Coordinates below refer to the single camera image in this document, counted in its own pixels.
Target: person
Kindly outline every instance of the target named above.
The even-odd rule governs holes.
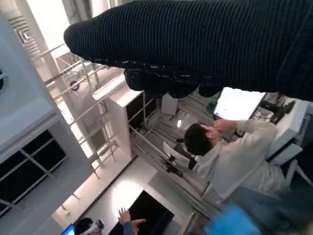
[[[230,129],[247,133],[228,143],[222,139],[221,132]],[[198,176],[211,183],[224,200],[239,186],[267,193],[287,187],[281,169],[266,161],[276,133],[276,126],[269,122],[220,119],[213,126],[191,125],[184,134],[184,144],[188,152],[200,155],[195,169]]]
[[[139,231],[138,225],[146,222],[145,219],[131,220],[129,210],[126,210],[125,208],[120,209],[118,213],[120,216],[118,221],[121,225],[123,225],[124,235],[135,235],[135,232]]]
[[[123,225],[124,228],[124,235],[135,235],[135,232],[138,232],[138,225],[141,223],[146,222],[145,219],[137,219],[137,220],[131,220],[131,216],[129,214],[129,211],[125,209],[119,210],[120,218],[118,219],[119,223]],[[75,226],[74,234],[75,235],[102,235],[102,229],[97,228],[95,226],[95,229],[91,229],[93,225],[93,220],[89,217],[82,218],[79,220]]]
[[[75,235],[82,235],[84,234],[88,229],[91,228],[93,224],[93,220],[89,217],[86,218],[82,218],[81,220],[79,220],[75,226],[74,229],[74,233]],[[97,232],[97,233],[91,233],[93,235],[102,235],[101,231]]]

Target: man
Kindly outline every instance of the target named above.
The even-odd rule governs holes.
[[[243,138],[228,143],[220,132],[238,129]],[[259,120],[217,120],[213,126],[191,125],[184,135],[187,150],[198,157],[198,176],[210,182],[222,199],[239,186],[276,193],[287,184],[281,169],[266,162],[276,126]]]

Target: dark hair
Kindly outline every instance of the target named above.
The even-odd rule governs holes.
[[[75,235],[79,235],[87,231],[92,226],[92,223],[92,219],[88,217],[79,220],[74,229]]]
[[[212,144],[205,136],[206,130],[199,124],[192,124],[185,132],[184,143],[187,151],[193,155],[204,156],[212,149]]]

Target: blue screen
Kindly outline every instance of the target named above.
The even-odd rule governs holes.
[[[74,233],[74,225],[68,226],[67,229],[64,230],[64,232],[61,235],[75,235]]]

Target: blue object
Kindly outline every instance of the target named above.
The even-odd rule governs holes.
[[[61,235],[75,235],[74,229],[74,225],[71,224],[63,231],[63,233],[61,233]]]
[[[203,228],[203,235],[261,235],[249,216],[238,206],[225,210]]]
[[[207,109],[213,111],[216,107],[216,102],[211,101],[210,103],[207,104]]]

